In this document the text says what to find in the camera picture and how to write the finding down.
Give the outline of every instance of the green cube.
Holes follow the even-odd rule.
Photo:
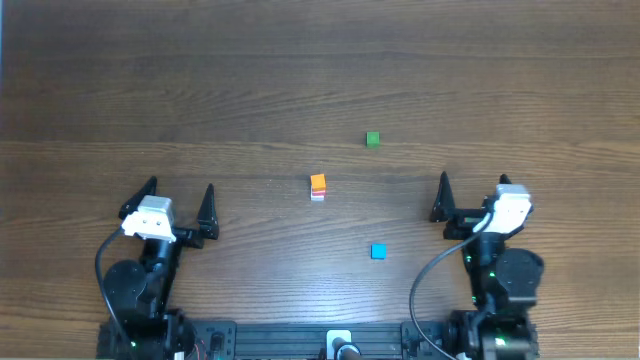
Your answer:
[[[376,148],[380,146],[380,133],[377,131],[370,131],[367,133],[367,147]]]

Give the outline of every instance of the blue cube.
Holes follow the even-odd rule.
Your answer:
[[[386,244],[373,244],[371,245],[371,258],[374,260],[384,260],[387,258],[387,245]]]

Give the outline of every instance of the orange cube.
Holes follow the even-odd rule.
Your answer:
[[[327,181],[324,178],[324,174],[311,175],[311,191],[326,191]]]

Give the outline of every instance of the black cable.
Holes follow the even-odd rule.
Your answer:
[[[413,286],[411,286],[411,292],[409,293],[409,313],[411,314],[411,321],[413,321],[413,324],[418,330],[418,334],[420,334],[420,336],[424,340],[426,340],[429,343],[429,345],[431,345],[434,349],[438,350],[442,355],[446,356],[450,360],[457,360],[457,359],[447,354],[446,351],[442,350],[439,346],[437,346],[433,341],[431,341],[431,339],[427,337],[427,335],[425,335],[422,329],[420,329],[420,325],[418,324],[418,318],[416,317],[416,309],[415,309],[415,301],[414,301],[414,298],[416,296],[416,290],[418,290],[418,286],[422,282],[422,279],[424,279],[424,277],[427,275],[427,273],[431,269],[433,269],[436,265],[438,265],[438,263],[442,261],[444,258],[446,258],[447,256],[471,244],[475,239],[477,239],[480,236],[480,233],[482,233],[487,229],[489,224],[491,224],[491,220],[493,220],[493,212],[489,213],[489,219],[487,220],[486,224],[484,224],[482,228],[480,228],[480,230],[475,232],[473,235],[469,236],[465,241],[448,248],[447,250],[441,252],[438,256],[433,258],[431,261],[429,261],[427,265],[425,265],[425,267],[422,268],[422,270],[420,270],[420,272],[418,273],[418,276],[416,276],[416,279],[413,281]]]
[[[98,252],[96,253],[96,277],[98,278],[98,286],[100,287],[100,292],[102,293],[102,298],[104,298],[104,302],[107,304],[107,309],[109,309],[109,313],[111,314],[111,318],[113,318],[113,322],[116,324],[116,330],[120,333],[122,337],[122,341],[124,342],[127,349],[129,349],[129,354],[132,359],[136,359],[133,350],[131,349],[131,340],[127,336],[127,333],[124,331],[120,320],[116,316],[116,313],[113,311],[113,306],[111,306],[111,302],[109,301],[109,297],[107,297],[107,290],[104,288],[104,279],[102,278],[102,253],[109,247],[109,244],[113,242],[118,236],[122,235],[124,229],[121,227],[118,230],[114,231],[113,234],[109,235],[109,237],[102,243]]]

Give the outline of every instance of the brown wooden surface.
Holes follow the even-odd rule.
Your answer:
[[[444,169],[461,206],[503,172],[533,194],[510,245],[546,261],[544,356],[638,355],[637,0],[5,0],[3,57],[0,356],[95,354],[94,255],[150,175],[183,224],[216,186],[220,240],[174,287],[190,316],[406,320],[452,244],[426,221]],[[454,256],[419,314],[469,296]]]

